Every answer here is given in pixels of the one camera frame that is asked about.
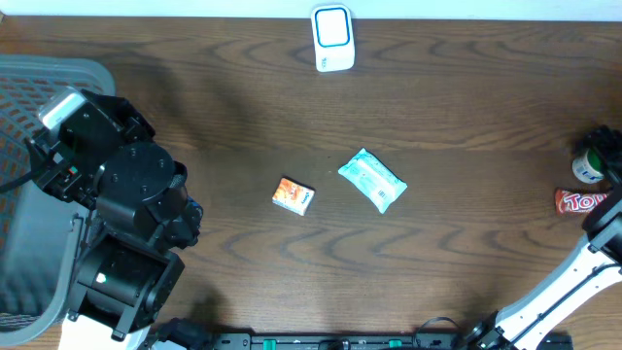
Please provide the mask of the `green lid jar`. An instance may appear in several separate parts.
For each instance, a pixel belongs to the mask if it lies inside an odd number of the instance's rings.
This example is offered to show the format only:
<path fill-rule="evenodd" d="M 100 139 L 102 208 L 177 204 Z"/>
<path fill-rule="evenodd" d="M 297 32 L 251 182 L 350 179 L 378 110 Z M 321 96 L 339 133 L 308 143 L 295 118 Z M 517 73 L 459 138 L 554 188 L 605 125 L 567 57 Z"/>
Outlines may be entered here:
<path fill-rule="evenodd" d="M 585 149 L 576 156 L 571 169 L 574 176 L 585 184 L 596 184 L 604 178 L 601 161 L 592 149 Z"/>

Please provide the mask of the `red chocolate bar wrapper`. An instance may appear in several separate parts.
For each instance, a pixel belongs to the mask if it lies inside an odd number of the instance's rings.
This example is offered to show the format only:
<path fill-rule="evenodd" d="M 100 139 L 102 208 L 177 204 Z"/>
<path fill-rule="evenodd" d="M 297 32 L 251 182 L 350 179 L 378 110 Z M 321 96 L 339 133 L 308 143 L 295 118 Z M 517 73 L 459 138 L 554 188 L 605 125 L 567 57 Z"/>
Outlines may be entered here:
<path fill-rule="evenodd" d="M 557 189 L 554 194 L 558 215 L 590 213 L 606 198 L 606 193 L 572 192 L 564 189 Z"/>

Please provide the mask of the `green white wipes packet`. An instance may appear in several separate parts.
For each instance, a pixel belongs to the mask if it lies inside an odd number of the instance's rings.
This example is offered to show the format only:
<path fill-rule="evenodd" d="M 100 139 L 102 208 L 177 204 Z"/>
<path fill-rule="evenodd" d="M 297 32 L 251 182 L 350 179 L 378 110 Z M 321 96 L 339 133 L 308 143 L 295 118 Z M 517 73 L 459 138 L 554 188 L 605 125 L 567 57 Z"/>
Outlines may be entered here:
<path fill-rule="evenodd" d="M 361 148 L 341 166 L 338 174 L 365 195 L 380 214 L 384 214 L 407 189 L 407 184 L 366 148 Z"/>

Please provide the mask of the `orange small box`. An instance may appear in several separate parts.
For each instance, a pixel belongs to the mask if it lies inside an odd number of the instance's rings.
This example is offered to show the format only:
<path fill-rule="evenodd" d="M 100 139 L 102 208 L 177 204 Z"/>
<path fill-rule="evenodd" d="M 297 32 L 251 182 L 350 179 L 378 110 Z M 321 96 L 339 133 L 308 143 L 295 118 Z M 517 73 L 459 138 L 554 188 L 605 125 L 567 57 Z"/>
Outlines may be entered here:
<path fill-rule="evenodd" d="M 272 202 L 299 216 L 304 216 L 314 195 L 315 191 L 311 188 L 288 178 L 282 178 L 272 195 Z"/>

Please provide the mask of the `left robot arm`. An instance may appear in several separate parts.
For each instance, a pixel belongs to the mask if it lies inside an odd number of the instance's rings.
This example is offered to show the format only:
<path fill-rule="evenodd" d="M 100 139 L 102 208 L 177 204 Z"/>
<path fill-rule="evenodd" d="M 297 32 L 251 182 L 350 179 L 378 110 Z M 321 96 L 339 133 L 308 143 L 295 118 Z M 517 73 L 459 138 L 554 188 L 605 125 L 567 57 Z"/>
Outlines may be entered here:
<path fill-rule="evenodd" d="M 187 168 L 124 98 L 68 87 L 41 107 L 26 146 L 44 193 L 88 210 L 70 269 L 62 349 L 148 347 L 151 324 L 198 241 L 201 206 Z"/>

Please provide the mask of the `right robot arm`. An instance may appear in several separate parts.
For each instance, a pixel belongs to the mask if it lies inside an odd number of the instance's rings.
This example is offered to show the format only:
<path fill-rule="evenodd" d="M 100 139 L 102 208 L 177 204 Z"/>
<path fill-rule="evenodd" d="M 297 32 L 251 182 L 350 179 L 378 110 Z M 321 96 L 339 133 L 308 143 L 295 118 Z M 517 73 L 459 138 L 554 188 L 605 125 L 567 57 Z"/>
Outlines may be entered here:
<path fill-rule="evenodd" d="M 477 325 L 458 349 L 536 349 L 579 306 L 621 281 L 621 131 L 601 125 L 587 133 L 571 167 L 585 184 L 610 184 L 605 192 L 555 191 L 558 214 L 585 216 L 584 234 L 551 274 Z"/>

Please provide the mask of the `white barcode scanner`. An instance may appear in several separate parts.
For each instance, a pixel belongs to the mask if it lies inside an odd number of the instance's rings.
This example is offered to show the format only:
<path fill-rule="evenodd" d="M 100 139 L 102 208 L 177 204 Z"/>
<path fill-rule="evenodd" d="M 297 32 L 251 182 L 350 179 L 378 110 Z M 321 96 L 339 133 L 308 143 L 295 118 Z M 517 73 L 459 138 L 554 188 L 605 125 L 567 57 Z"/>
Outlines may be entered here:
<path fill-rule="evenodd" d="M 341 4 L 319 6 L 311 14 L 316 69 L 344 71 L 355 64 L 356 49 L 350 10 Z"/>

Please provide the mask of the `grey plastic mesh basket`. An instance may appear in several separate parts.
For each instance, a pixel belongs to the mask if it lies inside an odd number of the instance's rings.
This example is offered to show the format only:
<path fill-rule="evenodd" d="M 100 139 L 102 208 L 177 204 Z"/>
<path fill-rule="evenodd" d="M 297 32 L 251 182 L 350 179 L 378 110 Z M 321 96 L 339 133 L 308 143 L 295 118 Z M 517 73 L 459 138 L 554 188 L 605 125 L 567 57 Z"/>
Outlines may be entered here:
<path fill-rule="evenodd" d="M 41 105 L 68 86 L 113 95 L 115 82 L 87 59 L 4 54 L 1 57 L 1 181 L 30 169 L 24 144 L 41 128 Z M 1 344 L 17 346 L 65 316 L 87 210 L 42 192 L 34 183 L 1 195 Z"/>

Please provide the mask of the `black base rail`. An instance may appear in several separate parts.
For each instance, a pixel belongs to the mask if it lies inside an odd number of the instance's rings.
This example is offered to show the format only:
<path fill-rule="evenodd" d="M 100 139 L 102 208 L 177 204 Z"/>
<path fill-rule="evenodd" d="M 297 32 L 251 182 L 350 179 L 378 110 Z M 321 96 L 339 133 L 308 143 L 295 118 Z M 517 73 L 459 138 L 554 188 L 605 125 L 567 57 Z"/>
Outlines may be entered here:
<path fill-rule="evenodd" d="M 466 349 L 455 331 L 413 333 L 254 333 L 208 332 L 187 319 L 174 318 L 137 346 L 139 350 L 455 350 Z"/>

